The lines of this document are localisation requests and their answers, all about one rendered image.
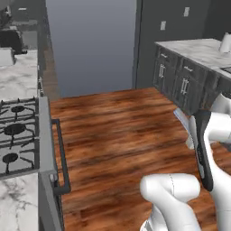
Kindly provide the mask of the dark grey island cabinet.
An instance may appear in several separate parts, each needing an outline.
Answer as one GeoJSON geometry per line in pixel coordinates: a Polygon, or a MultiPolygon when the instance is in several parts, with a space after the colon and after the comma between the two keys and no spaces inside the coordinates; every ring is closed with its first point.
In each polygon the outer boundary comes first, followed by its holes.
{"type": "Polygon", "coordinates": [[[200,108],[211,107],[220,92],[231,92],[231,74],[221,69],[231,67],[231,52],[222,53],[219,46],[220,41],[215,39],[156,42],[153,85],[188,115],[200,108]],[[159,59],[160,48],[178,56],[175,66],[159,59]],[[183,73],[181,68],[184,59],[201,65],[206,70],[205,78],[199,81],[183,73]],[[162,78],[159,77],[160,64],[162,78]],[[184,94],[181,94],[183,78],[184,94]]]}

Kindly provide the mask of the grey gas hob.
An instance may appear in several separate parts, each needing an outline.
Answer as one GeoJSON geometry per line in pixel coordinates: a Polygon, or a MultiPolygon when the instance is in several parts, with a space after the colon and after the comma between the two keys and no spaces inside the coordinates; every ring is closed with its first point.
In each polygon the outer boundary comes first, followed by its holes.
{"type": "Polygon", "coordinates": [[[0,178],[40,167],[39,99],[0,102],[0,178]]]}

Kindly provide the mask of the dark wide drawer front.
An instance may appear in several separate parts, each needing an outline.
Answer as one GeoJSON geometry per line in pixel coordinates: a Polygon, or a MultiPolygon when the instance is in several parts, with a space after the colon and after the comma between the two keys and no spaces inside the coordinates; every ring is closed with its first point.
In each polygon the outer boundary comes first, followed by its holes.
{"type": "Polygon", "coordinates": [[[199,80],[199,81],[201,81],[203,78],[205,78],[205,75],[206,75],[206,70],[201,65],[199,65],[198,63],[196,63],[194,61],[187,60],[187,59],[183,60],[181,70],[183,73],[185,73],[188,76],[192,77],[193,79],[199,80]],[[188,70],[184,69],[184,66],[187,66],[190,69],[193,69],[193,71],[188,71],[188,70]]]}

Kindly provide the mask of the black countertop appliance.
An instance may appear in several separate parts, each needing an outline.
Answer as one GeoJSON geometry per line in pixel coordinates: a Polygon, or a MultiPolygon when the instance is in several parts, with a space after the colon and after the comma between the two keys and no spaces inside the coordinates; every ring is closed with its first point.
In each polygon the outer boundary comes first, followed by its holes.
{"type": "Polygon", "coordinates": [[[12,48],[15,55],[27,53],[27,47],[23,44],[22,34],[13,29],[0,31],[0,47],[12,48]]]}

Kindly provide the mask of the dark potted plant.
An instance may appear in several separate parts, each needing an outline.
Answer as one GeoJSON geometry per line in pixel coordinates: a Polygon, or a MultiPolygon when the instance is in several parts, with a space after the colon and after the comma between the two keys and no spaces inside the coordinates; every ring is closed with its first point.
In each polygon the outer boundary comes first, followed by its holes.
{"type": "Polygon", "coordinates": [[[6,25],[11,21],[11,19],[11,8],[8,5],[6,8],[0,10],[0,29],[6,27],[6,25]]]}

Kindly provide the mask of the white box-shaped appliance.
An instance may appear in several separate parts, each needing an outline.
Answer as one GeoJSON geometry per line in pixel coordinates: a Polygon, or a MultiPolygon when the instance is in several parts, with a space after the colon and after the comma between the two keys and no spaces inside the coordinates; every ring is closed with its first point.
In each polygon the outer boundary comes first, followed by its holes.
{"type": "Polygon", "coordinates": [[[11,48],[0,48],[0,67],[13,66],[14,64],[13,50],[11,48]]]}

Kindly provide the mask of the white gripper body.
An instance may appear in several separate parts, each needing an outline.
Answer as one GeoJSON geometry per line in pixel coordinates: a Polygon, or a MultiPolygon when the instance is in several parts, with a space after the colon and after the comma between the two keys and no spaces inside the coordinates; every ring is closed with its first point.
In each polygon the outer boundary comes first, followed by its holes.
{"type": "Polygon", "coordinates": [[[193,137],[191,136],[191,132],[189,129],[189,121],[191,120],[191,116],[186,117],[186,115],[178,107],[173,111],[173,114],[178,118],[178,120],[181,122],[182,126],[188,133],[188,138],[185,144],[188,146],[190,150],[194,150],[193,137]]]}

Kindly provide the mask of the grey oven front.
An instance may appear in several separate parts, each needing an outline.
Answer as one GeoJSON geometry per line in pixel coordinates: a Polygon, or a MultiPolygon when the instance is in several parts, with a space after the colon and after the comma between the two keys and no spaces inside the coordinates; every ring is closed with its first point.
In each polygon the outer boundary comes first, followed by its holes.
{"type": "Polygon", "coordinates": [[[39,231],[64,231],[60,196],[54,194],[58,183],[58,167],[54,152],[50,103],[39,98],[39,231]]]}

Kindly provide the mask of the dark narrow drawer front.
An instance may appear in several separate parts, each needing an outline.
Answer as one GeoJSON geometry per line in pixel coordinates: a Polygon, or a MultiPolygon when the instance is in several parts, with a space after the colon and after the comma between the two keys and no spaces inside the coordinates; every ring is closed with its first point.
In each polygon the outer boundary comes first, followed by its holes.
{"type": "Polygon", "coordinates": [[[171,66],[175,66],[177,61],[178,61],[178,56],[172,51],[166,50],[164,48],[160,48],[160,50],[159,50],[159,59],[166,62],[166,63],[169,63],[171,66]],[[166,59],[163,58],[161,56],[161,53],[167,55],[168,58],[166,58],[166,59]]]}

